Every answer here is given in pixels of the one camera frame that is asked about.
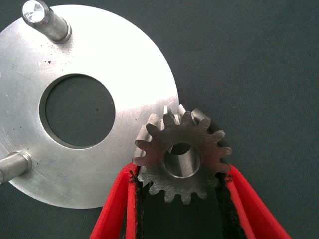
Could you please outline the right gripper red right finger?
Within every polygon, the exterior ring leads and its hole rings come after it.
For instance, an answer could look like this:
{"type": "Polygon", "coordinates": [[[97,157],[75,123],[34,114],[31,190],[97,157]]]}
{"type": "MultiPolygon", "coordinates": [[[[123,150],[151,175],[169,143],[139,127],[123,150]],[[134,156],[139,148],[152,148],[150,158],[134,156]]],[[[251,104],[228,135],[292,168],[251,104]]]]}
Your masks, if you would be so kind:
{"type": "Polygon", "coordinates": [[[225,239],[290,239],[259,195],[241,174],[231,166],[227,174],[218,175],[216,189],[225,239]]]}

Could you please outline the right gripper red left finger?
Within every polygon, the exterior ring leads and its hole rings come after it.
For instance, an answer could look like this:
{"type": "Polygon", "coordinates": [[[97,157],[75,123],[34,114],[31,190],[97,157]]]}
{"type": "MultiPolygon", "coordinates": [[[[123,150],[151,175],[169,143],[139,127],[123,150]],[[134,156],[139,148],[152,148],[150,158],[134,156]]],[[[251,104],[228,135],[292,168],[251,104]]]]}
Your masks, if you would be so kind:
{"type": "Polygon", "coordinates": [[[91,239],[119,239],[122,222],[126,219],[127,239],[142,239],[142,219],[139,216],[138,198],[139,167],[133,163],[126,165],[118,174],[109,196],[101,210],[90,235],[91,239]]]}

